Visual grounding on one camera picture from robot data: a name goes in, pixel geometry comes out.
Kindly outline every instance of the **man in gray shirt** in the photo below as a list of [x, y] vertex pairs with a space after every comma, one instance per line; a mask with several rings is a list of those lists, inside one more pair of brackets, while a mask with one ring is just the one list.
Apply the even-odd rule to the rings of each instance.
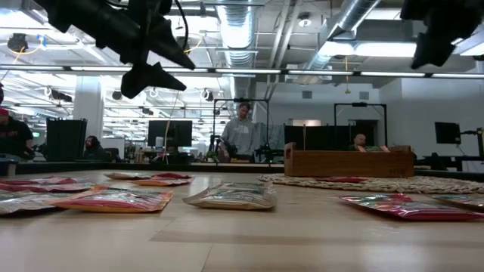
[[256, 149], [256, 133], [254, 124], [247, 118], [250, 105], [247, 102], [239, 104], [238, 117], [230, 120], [224, 128], [222, 139], [237, 148], [238, 159], [253, 161]]

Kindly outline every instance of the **gray sweatshirt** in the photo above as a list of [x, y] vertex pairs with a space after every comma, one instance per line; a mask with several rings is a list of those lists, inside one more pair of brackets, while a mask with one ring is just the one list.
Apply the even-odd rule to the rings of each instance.
[[255, 138], [254, 124], [249, 119], [230, 120], [222, 133], [222, 139], [237, 148], [237, 155], [253, 155], [256, 149]]

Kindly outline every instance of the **black stand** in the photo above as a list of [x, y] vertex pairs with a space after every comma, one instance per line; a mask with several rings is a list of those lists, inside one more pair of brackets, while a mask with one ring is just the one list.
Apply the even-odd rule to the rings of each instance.
[[338, 135], [337, 135], [337, 126], [338, 126], [338, 118], [337, 118], [337, 107], [338, 106], [351, 106], [351, 107], [382, 107], [383, 108], [383, 126], [385, 130], [385, 146], [388, 146], [388, 131], [386, 128], [386, 104], [367, 104], [367, 103], [336, 103], [334, 104], [334, 147], [338, 147]]

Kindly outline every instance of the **snack bag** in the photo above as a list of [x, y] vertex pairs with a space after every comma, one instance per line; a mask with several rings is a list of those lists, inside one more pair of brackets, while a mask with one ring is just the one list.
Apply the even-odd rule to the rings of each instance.
[[271, 184], [221, 183], [183, 199], [202, 208], [257, 210], [275, 206], [275, 189]]
[[125, 181], [135, 181], [139, 179], [151, 178], [151, 175], [139, 174], [139, 173], [108, 173], [104, 175], [110, 179], [125, 180]]
[[74, 184], [79, 181], [85, 180], [84, 178], [60, 178], [60, 177], [48, 177], [48, 178], [24, 178], [24, 179], [7, 179], [0, 180], [0, 184], [7, 185], [29, 185], [29, 184]]
[[172, 195], [173, 192], [161, 193], [95, 186], [89, 191], [50, 204], [59, 208], [87, 212], [154, 212], [165, 208]]
[[339, 198], [366, 208], [375, 209], [400, 218], [416, 221], [463, 221], [484, 218], [475, 212], [415, 202], [402, 195], [339, 196]]
[[131, 181], [133, 184], [145, 185], [145, 186], [177, 186], [183, 184], [190, 184], [194, 180], [191, 176], [182, 176], [173, 173], [165, 173], [154, 175], [150, 179], [142, 179], [137, 181]]
[[72, 196], [71, 193], [8, 193], [0, 194], [0, 215], [11, 214], [25, 210], [40, 210], [55, 208], [49, 205], [54, 200]]
[[465, 206], [469, 209], [484, 210], [484, 196], [480, 194], [473, 195], [431, 195], [428, 196], [443, 202], [454, 205]]
[[25, 190], [34, 193], [77, 193], [91, 189], [93, 183], [74, 184], [29, 184], [29, 185], [7, 185], [0, 184], [0, 191], [21, 192]]

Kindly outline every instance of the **wooden box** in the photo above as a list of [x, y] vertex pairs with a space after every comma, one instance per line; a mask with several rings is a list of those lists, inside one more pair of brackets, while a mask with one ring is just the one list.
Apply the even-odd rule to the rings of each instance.
[[374, 177], [414, 176], [410, 147], [385, 152], [296, 150], [296, 143], [284, 148], [284, 173], [292, 177]]

